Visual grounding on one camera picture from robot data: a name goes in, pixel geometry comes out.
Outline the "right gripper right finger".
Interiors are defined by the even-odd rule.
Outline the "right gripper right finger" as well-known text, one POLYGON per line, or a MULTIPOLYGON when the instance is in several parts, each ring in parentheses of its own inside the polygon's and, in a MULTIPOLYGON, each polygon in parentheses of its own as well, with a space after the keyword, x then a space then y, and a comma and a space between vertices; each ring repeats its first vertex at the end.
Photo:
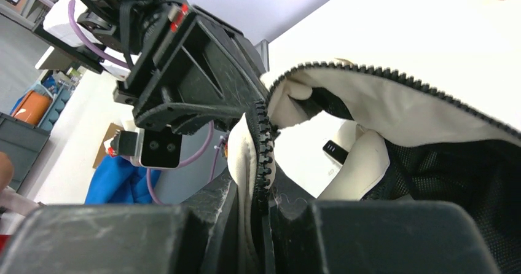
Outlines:
POLYGON ((478 226, 450 202, 320 201, 276 171, 272 273, 498 273, 478 226))

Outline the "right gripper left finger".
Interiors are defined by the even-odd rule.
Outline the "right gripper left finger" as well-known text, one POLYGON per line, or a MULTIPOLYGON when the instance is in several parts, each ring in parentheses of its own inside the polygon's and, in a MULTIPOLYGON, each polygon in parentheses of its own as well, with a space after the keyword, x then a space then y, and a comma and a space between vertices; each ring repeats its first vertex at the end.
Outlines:
POLYGON ((179 205, 47 206, 25 219, 2 273, 236 273, 237 187, 179 205))

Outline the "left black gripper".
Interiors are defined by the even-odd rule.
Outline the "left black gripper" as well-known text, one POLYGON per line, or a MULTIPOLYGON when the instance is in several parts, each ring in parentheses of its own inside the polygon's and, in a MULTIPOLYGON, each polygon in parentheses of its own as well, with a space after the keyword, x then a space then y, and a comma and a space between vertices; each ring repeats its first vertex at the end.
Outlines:
POLYGON ((116 102, 135 125, 191 135, 209 122, 231 129, 267 90, 259 52, 236 28, 198 6, 173 4, 144 33, 143 50, 116 102))

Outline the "beige zip jacket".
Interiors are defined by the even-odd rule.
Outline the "beige zip jacket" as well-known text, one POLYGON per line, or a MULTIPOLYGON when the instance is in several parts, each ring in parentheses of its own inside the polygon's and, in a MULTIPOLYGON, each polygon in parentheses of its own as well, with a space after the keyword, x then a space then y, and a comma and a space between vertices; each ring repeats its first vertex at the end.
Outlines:
POLYGON ((274 250, 278 169, 320 201, 454 203, 520 272, 520 0, 330 0, 261 82, 227 143, 239 273, 274 250))

